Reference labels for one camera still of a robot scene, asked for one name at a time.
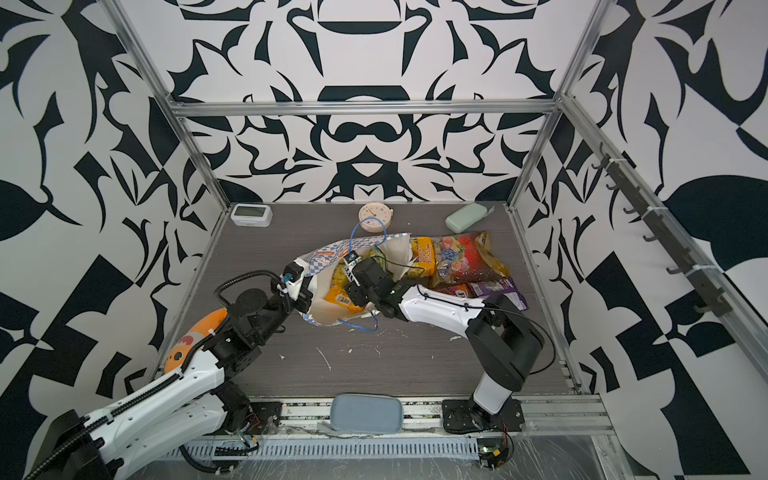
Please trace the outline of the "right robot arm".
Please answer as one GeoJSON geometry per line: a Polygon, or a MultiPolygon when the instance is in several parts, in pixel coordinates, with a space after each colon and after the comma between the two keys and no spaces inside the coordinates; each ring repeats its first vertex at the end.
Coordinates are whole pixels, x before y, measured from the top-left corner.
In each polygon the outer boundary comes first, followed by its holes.
{"type": "Polygon", "coordinates": [[[416,279],[396,281],[373,259],[354,253],[342,260],[347,295],[376,315],[428,324],[466,339],[483,375],[467,400],[442,402],[443,429],[450,434],[519,431],[524,423],[518,400],[536,361],[551,340],[505,295],[460,298],[423,287],[416,279]]]}

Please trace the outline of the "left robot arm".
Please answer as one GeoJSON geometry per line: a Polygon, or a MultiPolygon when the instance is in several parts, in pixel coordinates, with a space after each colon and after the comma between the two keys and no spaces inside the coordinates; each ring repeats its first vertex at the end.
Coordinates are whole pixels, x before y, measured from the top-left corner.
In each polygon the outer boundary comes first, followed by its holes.
{"type": "Polygon", "coordinates": [[[127,479],[171,450],[219,430],[243,428],[251,402],[235,377],[303,303],[304,269],[255,270],[218,286],[224,317],[176,367],[85,416],[54,420],[30,479],[127,479]]]}

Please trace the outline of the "orange snack pack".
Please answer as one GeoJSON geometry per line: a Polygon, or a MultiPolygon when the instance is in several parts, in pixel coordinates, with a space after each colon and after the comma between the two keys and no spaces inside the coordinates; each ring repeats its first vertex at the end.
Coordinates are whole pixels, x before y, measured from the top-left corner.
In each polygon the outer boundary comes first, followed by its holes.
{"type": "Polygon", "coordinates": [[[458,298],[472,299],[478,297],[478,294],[476,293],[471,283],[446,286],[444,288],[437,289],[437,292],[458,298]]]}

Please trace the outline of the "yellow mango candy bag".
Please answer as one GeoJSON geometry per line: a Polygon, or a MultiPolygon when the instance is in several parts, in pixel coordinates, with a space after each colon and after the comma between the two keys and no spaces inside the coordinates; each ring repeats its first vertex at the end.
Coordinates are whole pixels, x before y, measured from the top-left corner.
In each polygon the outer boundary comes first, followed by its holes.
{"type": "Polygon", "coordinates": [[[411,260],[405,278],[429,278],[436,270],[433,241],[430,237],[414,237],[411,243],[411,260]]]}

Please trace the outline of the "purple snack pack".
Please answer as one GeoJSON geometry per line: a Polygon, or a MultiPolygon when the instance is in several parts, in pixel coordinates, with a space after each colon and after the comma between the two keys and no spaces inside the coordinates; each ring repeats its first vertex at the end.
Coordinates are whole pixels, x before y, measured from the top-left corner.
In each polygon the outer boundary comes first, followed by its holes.
{"type": "Polygon", "coordinates": [[[509,278],[470,282],[469,287],[474,292],[476,298],[485,298],[495,294],[501,294],[507,297],[519,310],[525,311],[529,308],[525,297],[509,278]]]}

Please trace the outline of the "red fruit snack bag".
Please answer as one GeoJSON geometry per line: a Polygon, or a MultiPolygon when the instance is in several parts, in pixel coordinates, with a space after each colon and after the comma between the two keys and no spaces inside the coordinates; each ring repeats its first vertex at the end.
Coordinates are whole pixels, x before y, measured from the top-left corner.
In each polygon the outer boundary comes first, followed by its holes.
{"type": "Polygon", "coordinates": [[[432,237],[431,241],[435,273],[429,285],[433,289],[510,276],[507,266],[493,255],[487,231],[432,237]]]}

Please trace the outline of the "blue checkered paper bag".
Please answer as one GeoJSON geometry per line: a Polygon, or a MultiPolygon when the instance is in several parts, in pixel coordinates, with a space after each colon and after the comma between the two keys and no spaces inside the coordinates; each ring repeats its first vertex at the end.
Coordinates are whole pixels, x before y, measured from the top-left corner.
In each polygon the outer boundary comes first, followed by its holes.
{"type": "Polygon", "coordinates": [[[306,267],[312,294],[302,319],[315,326],[349,325],[360,329],[361,321],[371,316],[372,303],[356,305],[349,296],[359,285],[352,270],[360,262],[373,259],[394,279],[401,279],[411,264],[411,235],[383,232],[362,237],[354,228],[352,235],[301,257],[306,267]]]}

